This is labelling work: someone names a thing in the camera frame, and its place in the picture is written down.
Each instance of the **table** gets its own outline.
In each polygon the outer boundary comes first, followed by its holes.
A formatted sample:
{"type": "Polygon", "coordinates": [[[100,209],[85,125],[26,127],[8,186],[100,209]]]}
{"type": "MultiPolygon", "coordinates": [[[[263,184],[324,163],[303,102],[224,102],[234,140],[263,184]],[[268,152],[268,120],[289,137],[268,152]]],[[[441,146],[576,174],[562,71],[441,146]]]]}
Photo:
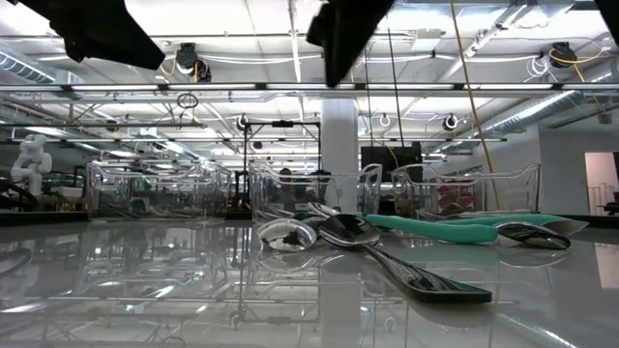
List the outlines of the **table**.
{"type": "Polygon", "coordinates": [[[9,275],[11,260],[0,262],[2,347],[619,345],[619,246],[385,236],[390,252],[494,293],[493,304],[454,306],[407,301],[358,254],[272,253],[247,222],[11,229],[20,241],[0,250],[28,249],[32,260],[9,275]]]}

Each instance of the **fluorescent light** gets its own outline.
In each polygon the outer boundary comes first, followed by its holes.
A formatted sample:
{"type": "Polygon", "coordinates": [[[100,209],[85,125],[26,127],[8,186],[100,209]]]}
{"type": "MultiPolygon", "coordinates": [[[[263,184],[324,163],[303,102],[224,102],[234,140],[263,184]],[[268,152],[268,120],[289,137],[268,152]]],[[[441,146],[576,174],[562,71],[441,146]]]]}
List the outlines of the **fluorescent light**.
{"type": "MultiPolygon", "coordinates": [[[[336,89],[354,89],[355,85],[352,83],[342,83],[336,89]]],[[[325,90],[327,87],[320,83],[269,83],[267,89],[274,90],[325,90]]]]}
{"type": "Polygon", "coordinates": [[[134,158],[134,157],[137,157],[136,154],[131,153],[129,151],[114,150],[114,151],[110,151],[110,154],[114,155],[114,156],[118,156],[118,157],[124,157],[124,158],[134,158]]]}
{"type": "Polygon", "coordinates": [[[86,150],[90,150],[90,151],[97,151],[97,152],[100,151],[100,149],[97,149],[96,147],[94,147],[92,145],[88,145],[88,144],[76,143],[75,145],[79,146],[82,149],[86,149],[86,150]]]}
{"type": "Polygon", "coordinates": [[[49,129],[45,127],[28,127],[26,128],[29,131],[39,132],[41,134],[51,135],[51,136],[67,136],[67,134],[61,130],[57,129],[49,129]]]}
{"type": "Polygon", "coordinates": [[[170,83],[170,80],[165,78],[165,76],[163,76],[163,75],[157,75],[157,76],[155,76],[155,78],[158,79],[158,80],[161,80],[161,81],[163,81],[165,83],[170,83]]]}
{"type": "Polygon", "coordinates": [[[74,91],[157,91],[157,85],[76,85],[74,91]]]}
{"type": "Polygon", "coordinates": [[[241,83],[241,84],[232,84],[232,83],[216,83],[216,84],[207,84],[207,83],[185,83],[185,84],[171,84],[167,86],[171,91],[206,91],[206,90],[248,90],[255,89],[254,84],[249,83],[241,83]]]}
{"type": "Polygon", "coordinates": [[[485,83],[471,84],[471,89],[482,90],[544,90],[552,88],[551,83],[485,83]]]}
{"type": "MultiPolygon", "coordinates": [[[[368,85],[370,89],[395,89],[393,83],[371,83],[368,85]]],[[[451,90],[454,89],[453,84],[449,83],[399,83],[398,89],[411,90],[451,90]]]]}
{"type": "Polygon", "coordinates": [[[62,87],[57,85],[4,85],[0,86],[0,92],[62,92],[62,87]]]}
{"type": "Polygon", "coordinates": [[[182,146],[180,146],[179,144],[175,144],[172,141],[165,142],[162,145],[165,146],[167,149],[174,151],[177,154],[185,153],[185,149],[183,149],[182,146]]]}
{"type": "Polygon", "coordinates": [[[619,84],[611,83],[575,83],[563,85],[564,90],[618,90],[619,84]]]}

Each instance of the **metal spoon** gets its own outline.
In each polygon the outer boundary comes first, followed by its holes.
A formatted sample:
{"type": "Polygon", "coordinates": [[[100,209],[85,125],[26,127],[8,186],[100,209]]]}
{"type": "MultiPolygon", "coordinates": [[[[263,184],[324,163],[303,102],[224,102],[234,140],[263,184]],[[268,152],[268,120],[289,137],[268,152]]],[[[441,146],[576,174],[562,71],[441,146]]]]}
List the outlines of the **metal spoon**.
{"type": "Polygon", "coordinates": [[[339,211],[320,203],[308,203],[309,210],[322,217],[330,218],[339,214],[339,211]]]}
{"type": "Polygon", "coordinates": [[[572,245],[569,239],[551,229],[533,223],[513,221],[497,223],[494,227],[505,238],[530,247],[565,250],[572,245]]]}
{"type": "Polygon", "coordinates": [[[257,231],[264,244],[278,251],[303,251],[316,243],[316,231],[306,223],[292,218],[269,221],[257,231]]]}
{"type": "Polygon", "coordinates": [[[373,247],[380,240],[380,233],[363,218],[346,214],[329,217],[320,227],[320,235],[336,247],[364,249],[383,267],[394,285],[419,301],[450,304],[492,301],[492,293],[487,290],[435,275],[373,247]]]}

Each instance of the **ceiling duct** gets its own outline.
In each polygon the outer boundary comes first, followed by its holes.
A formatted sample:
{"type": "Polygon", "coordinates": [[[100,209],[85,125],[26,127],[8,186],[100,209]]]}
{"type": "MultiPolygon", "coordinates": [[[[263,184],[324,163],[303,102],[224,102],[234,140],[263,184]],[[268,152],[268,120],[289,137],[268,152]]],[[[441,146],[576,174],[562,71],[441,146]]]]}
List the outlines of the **ceiling duct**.
{"type": "MultiPolygon", "coordinates": [[[[14,73],[36,84],[75,85],[86,82],[73,72],[39,67],[28,57],[11,50],[4,44],[0,44],[0,70],[14,73]]],[[[83,98],[83,94],[76,92],[63,92],[57,95],[74,101],[83,98]]]]}
{"type": "Polygon", "coordinates": [[[4,45],[0,45],[0,69],[14,73],[34,83],[50,84],[56,82],[56,74],[44,72],[30,64],[26,57],[10,51],[4,45]]]}
{"type": "MultiPolygon", "coordinates": [[[[590,83],[619,83],[619,58],[613,58],[608,62],[587,71],[585,80],[590,83]]],[[[579,79],[572,79],[566,83],[580,83],[579,79]]],[[[585,102],[587,97],[577,90],[566,91],[549,95],[541,99],[534,99],[520,103],[519,105],[493,117],[482,125],[484,133],[522,130],[529,125],[540,122],[543,119],[567,111],[575,105],[585,102]]],[[[469,130],[459,138],[471,138],[478,136],[476,130],[469,130]]]]}

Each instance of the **teal spatula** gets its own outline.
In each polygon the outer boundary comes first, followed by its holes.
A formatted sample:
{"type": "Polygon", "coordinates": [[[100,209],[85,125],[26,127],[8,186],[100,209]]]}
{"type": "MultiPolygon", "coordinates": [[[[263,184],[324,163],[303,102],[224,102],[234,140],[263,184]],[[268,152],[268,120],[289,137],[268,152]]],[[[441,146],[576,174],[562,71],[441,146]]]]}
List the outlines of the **teal spatula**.
{"type": "Polygon", "coordinates": [[[449,225],[380,215],[368,215],[365,219],[378,226],[457,244],[492,242],[498,237],[496,228],[481,224],[449,225]]]}

